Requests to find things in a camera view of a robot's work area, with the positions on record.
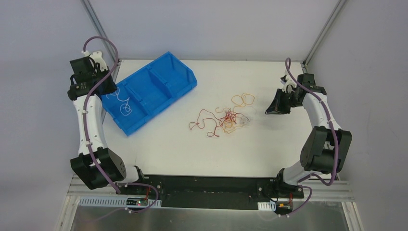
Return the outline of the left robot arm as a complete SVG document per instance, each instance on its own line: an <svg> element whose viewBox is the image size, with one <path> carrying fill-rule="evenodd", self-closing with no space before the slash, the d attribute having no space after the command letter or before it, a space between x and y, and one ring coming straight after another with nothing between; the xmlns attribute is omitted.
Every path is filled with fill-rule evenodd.
<svg viewBox="0 0 408 231"><path fill-rule="evenodd" d="M78 156L70 160L72 170L91 190L107 185L128 183L134 194L146 191L147 182L137 166L126 165L108 148L102 126L102 96L117 90L109 76L96 90L92 88L109 74L101 51L83 52L83 57L70 61L68 98L73 102L79 125Z"/></svg>

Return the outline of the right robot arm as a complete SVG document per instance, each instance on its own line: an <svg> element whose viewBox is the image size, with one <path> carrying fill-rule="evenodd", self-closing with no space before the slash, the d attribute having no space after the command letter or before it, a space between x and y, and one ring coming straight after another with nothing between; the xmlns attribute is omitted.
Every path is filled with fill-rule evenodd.
<svg viewBox="0 0 408 231"><path fill-rule="evenodd" d="M273 197L289 194L303 197L299 183L319 173L331 178L323 183L334 182L335 176L344 166L352 141L350 131L344 130L335 121L327 102L324 87L317 86L313 74L300 74L294 80L289 74L281 77L283 87L277 89L266 115L289 114L292 108L303 107L309 117L312 130L301 150L300 160L291 167L281 169L271 184Z"/></svg>

